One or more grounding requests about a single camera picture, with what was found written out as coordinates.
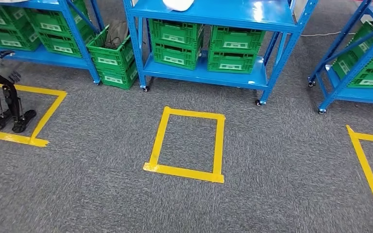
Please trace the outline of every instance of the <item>white object on shelf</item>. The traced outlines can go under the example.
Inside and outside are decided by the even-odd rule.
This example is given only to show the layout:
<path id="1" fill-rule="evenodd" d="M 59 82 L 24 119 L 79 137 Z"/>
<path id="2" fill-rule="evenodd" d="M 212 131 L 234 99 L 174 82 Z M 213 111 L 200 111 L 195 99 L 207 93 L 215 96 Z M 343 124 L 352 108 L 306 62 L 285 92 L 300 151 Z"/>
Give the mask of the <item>white object on shelf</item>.
<path id="1" fill-rule="evenodd" d="M 193 4 L 194 0 L 163 0 L 164 4 L 175 11 L 186 11 Z"/>

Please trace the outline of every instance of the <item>shelf post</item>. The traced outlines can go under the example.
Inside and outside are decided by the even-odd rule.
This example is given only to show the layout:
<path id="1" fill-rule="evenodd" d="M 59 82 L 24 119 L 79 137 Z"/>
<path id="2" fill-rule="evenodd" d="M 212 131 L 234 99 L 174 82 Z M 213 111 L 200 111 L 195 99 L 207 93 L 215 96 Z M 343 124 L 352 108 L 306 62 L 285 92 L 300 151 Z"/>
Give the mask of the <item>shelf post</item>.
<path id="1" fill-rule="evenodd" d="M 306 23 L 308 22 L 309 18 L 312 15 L 312 12 L 315 9 L 315 6 L 317 5 L 318 0 L 308 0 L 308 2 L 305 5 L 305 9 L 302 13 L 302 16 L 300 17 L 300 20 L 297 23 L 298 30 L 294 33 L 292 33 L 289 37 L 288 43 L 285 46 L 285 49 L 282 53 L 282 56 L 279 60 L 277 60 L 276 65 L 273 68 L 271 77 L 268 81 L 268 88 L 262 93 L 260 103 L 265 104 L 267 102 L 267 99 L 275 86 L 275 83 L 281 74 L 282 69 L 284 68 L 285 64 L 287 63 L 289 56 L 292 53 L 292 50 L 294 49 L 295 45 L 297 44 L 297 41 L 299 37 L 301 36 L 301 33 L 303 32 Z"/>
<path id="2" fill-rule="evenodd" d="M 91 55 L 86 49 L 86 44 L 82 39 L 78 28 L 76 27 L 75 20 L 73 19 L 72 14 L 69 11 L 68 3 L 66 0 L 58 0 L 58 2 L 61 7 L 61 12 L 64 15 L 64 18 L 67 21 L 67 24 L 72 32 L 72 36 L 74 37 L 76 44 L 78 45 L 79 51 L 82 54 L 83 62 L 86 62 L 87 69 L 89 70 L 89 73 L 92 75 L 94 83 L 99 84 L 101 80 L 99 79 L 96 68 L 92 62 Z"/>

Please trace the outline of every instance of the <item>white cable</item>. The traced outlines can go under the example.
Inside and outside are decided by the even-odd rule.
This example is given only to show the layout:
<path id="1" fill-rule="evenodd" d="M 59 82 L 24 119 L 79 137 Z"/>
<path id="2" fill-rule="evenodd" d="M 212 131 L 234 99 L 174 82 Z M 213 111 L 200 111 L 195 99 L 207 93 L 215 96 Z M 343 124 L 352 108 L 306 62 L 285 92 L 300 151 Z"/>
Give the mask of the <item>white cable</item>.
<path id="1" fill-rule="evenodd" d="M 337 35 L 340 34 L 341 32 L 336 32 L 336 33 L 327 33 L 327 34 L 314 34 L 314 35 L 301 35 L 305 37 L 313 37 L 313 36 L 327 36 L 327 35 Z"/>

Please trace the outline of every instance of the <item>blue metal shelf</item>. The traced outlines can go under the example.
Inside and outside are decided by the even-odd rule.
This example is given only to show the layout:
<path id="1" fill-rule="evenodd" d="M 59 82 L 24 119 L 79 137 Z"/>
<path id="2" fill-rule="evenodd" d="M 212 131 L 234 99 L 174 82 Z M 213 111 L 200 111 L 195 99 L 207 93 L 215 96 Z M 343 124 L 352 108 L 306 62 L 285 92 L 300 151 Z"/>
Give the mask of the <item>blue metal shelf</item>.
<path id="1" fill-rule="evenodd" d="M 84 18 L 81 12 L 78 14 L 84 18 L 84 20 L 89 23 L 89 26 L 94 29 L 95 32 L 99 30 L 103 30 L 104 25 L 101 18 L 101 14 L 98 9 L 98 5 L 96 0 L 90 0 L 92 8 L 95 13 L 95 17 L 98 23 L 98 28 L 94 27 L 89 20 Z M 25 7 L 25 8 L 34 8 L 40 10 L 51 10 L 51 11 L 60 11 L 65 17 L 65 20 L 72 32 L 73 37 L 75 38 L 76 44 L 82 54 L 82 58 L 75 58 L 69 57 L 65 55 L 60 55 L 56 53 L 48 52 L 43 45 L 41 45 L 36 51 L 15 51 L 15 55 L 12 57 L 6 57 L 7 59 L 18 59 L 24 62 L 34 62 L 39 64 L 45 65 L 56 65 L 56 66 L 64 66 L 64 67 L 72 67 L 72 68 L 81 68 L 87 69 L 92 78 L 94 83 L 100 83 L 100 78 L 96 71 L 96 68 L 92 62 L 91 55 L 89 54 L 88 50 L 86 49 L 86 44 L 79 33 L 79 30 L 76 28 L 75 20 L 72 17 L 72 14 L 69 10 L 69 7 L 72 7 L 77 11 L 76 6 L 72 3 L 71 0 L 28 0 L 23 2 L 17 3 L 1 3 L 0 5 L 9 5 L 9 6 L 16 6 L 16 7 Z"/>
<path id="2" fill-rule="evenodd" d="M 297 27 L 288 0 L 199 0 L 185 12 L 171 11 L 162 0 L 139 0 L 131 14 L 173 21 L 293 32 Z"/>
<path id="3" fill-rule="evenodd" d="M 336 87 L 339 85 L 339 76 L 331 68 L 330 65 L 325 66 L 328 78 L 332 86 Z M 335 98 L 336 100 L 349 100 L 363 103 L 373 103 L 373 89 L 367 88 L 344 88 L 342 89 Z"/>
<path id="4" fill-rule="evenodd" d="M 318 0 L 307 0 L 305 9 L 297 23 L 292 18 L 293 1 L 291 0 L 197 0 L 183 12 L 170 11 L 162 0 L 139 0 L 132 6 L 132 0 L 124 0 L 125 13 L 141 88 L 146 89 L 146 76 L 178 79 L 199 83 L 210 83 L 249 89 L 263 90 L 259 103 L 265 104 L 283 67 L 295 47 L 306 23 L 308 22 Z M 250 28 L 273 31 L 274 34 L 263 57 L 258 57 L 251 74 L 233 74 L 207 71 L 206 54 L 199 59 L 195 70 L 186 70 L 156 63 L 150 54 L 147 62 L 142 59 L 142 38 L 144 18 L 202 23 L 238 28 Z M 281 36 L 279 49 L 273 63 L 272 73 L 267 77 L 265 67 L 268 64 L 275 43 Z"/>
<path id="5" fill-rule="evenodd" d="M 202 57 L 199 58 L 197 68 L 195 70 L 187 70 L 157 63 L 153 60 L 153 54 L 151 53 L 145 64 L 144 73 L 168 79 L 244 87 L 248 89 L 264 90 L 268 88 L 267 74 L 262 57 L 257 57 L 251 74 L 209 72 L 206 62 L 207 56 L 204 51 Z"/>
<path id="6" fill-rule="evenodd" d="M 326 65 L 332 60 L 336 59 L 341 54 L 349 51 L 352 47 L 358 46 L 367 39 L 373 37 L 373 32 L 360 40 L 351 43 L 347 48 L 340 52 L 336 52 L 337 48 L 342 44 L 348 32 L 353 28 L 356 22 L 360 21 L 364 14 L 369 14 L 373 17 L 373 6 L 370 6 L 372 0 L 363 0 L 357 11 L 353 14 L 351 19 L 348 21 L 340 35 L 333 42 L 326 55 L 321 59 L 315 68 L 312 75 L 308 78 L 309 84 L 315 83 L 318 80 L 320 88 L 324 94 L 324 100 L 319 105 L 319 112 L 325 113 L 326 108 L 334 100 L 348 100 L 364 103 L 373 103 L 373 88 L 349 88 L 347 85 L 359 74 L 359 72 L 373 59 L 373 45 L 366 51 L 366 53 L 358 60 L 357 64 L 351 68 L 346 76 L 340 80 L 336 72 L 331 68 L 330 65 Z M 332 90 L 327 92 L 323 85 L 323 80 L 320 75 L 322 71 L 326 71 L 327 77 L 332 85 Z"/>
<path id="7" fill-rule="evenodd" d="M 84 59 L 48 52 L 43 45 L 40 45 L 38 49 L 33 52 L 15 50 L 15 54 L 13 56 L 7 56 L 5 57 L 5 59 L 20 60 L 23 62 L 33 62 L 62 67 L 73 67 L 79 69 L 88 68 L 88 64 L 85 62 Z"/>

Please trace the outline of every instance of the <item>yellow tape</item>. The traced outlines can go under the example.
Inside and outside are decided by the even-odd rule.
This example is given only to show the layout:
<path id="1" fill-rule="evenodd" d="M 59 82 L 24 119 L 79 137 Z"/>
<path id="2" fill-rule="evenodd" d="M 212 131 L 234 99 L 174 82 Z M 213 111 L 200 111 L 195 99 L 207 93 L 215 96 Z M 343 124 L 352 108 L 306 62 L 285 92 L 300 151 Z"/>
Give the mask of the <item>yellow tape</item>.
<path id="1" fill-rule="evenodd" d="M 215 134 L 214 166 L 213 166 L 212 173 L 158 164 L 159 153 L 161 152 L 165 131 L 166 131 L 168 120 L 171 114 L 184 116 L 184 117 L 201 117 L 201 118 L 217 120 L 217 129 L 216 129 L 216 134 Z M 187 111 L 187 110 L 181 110 L 181 109 L 171 109 L 166 106 L 164 108 L 164 112 L 162 113 L 161 122 L 159 123 L 158 131 L 156 133 L 156 138 L 153 144 L 153 149 L 152 149 L 149 163 L 145 163 L 143 169 L 145 171 L 158 172 L 158 173 L 163 173 L 163 174 L 168 174 L 168 175 L 173 175 L 173 176 L 181 176 L 181 177 L 192 178 L 192 179 L 197 179 L 197 180 L 224 183 L 224 176 L 221 175 L 224 123 L 225 123 L 225 116 L 222 114 L 194 112 L 194 111 Z"/>
<path id="2" fill-rule="evenodd" d="M 364 171 L 365 177 L 367 178 L 368 185 L 370 186 L 370 189 L 373 193 L 373 172 L 367 158 L 365 157 L 365 153 L 362 149 L 361 143 L 359 142 L 360 139 L 373 141 L 373 135 L 366 133 L 355 133 L 349 125 L 347 125 L 347 129 L 348 134 L 351 138 L 351 142 L 353 143 L 354 149 L 356 151 L 358 160 L 361 163 L 362 170 Z"/>
<path id="3" fill-rule="evenodd" d="M 51 89 L 46 89 L 46 88 L 23 86 L 23 85 L 15 85 L 15 88 L 18 91 L 27 91 L 27 92 L 32 92 L 32 93 L 53 95 L 53 96 L 58 96 L 58 97 L 56 98 L 55 102 L 50 106 L 48 111 L 39 120 L 37 126 L 32 132 L 31 137 L 25 137 L 25 136 L 16 135 L 16 134 L 0 132 L 0 140 L 22 143 L 22 144 L 27 144 L 27 145 L 37 146 L 37 147 L 45 147 L 49 142 L 47 140 L 38 139 L 36 138 L 36 136 L 43 129 L 44 125 L 48 122 L 49 118 L 52 116 L 52 114 L 59 107 L 59 105 L 64 100 L 64 98 L 67 96 L 66 91 L 51 90 Z"/>

